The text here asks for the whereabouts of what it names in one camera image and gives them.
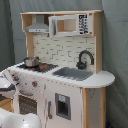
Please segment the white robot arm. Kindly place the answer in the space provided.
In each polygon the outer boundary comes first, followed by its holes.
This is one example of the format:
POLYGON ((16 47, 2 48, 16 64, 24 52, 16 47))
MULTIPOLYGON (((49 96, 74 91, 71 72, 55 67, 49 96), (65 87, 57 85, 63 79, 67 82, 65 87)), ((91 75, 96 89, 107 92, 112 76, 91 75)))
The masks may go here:
MULTIPOLYGON (((15 83, 7 69, 0 72, 0 94, 13 99, 17 94, 15 83)), ((42 128, 36 114, 15 114, 0 107, 0 128, 42 128)))

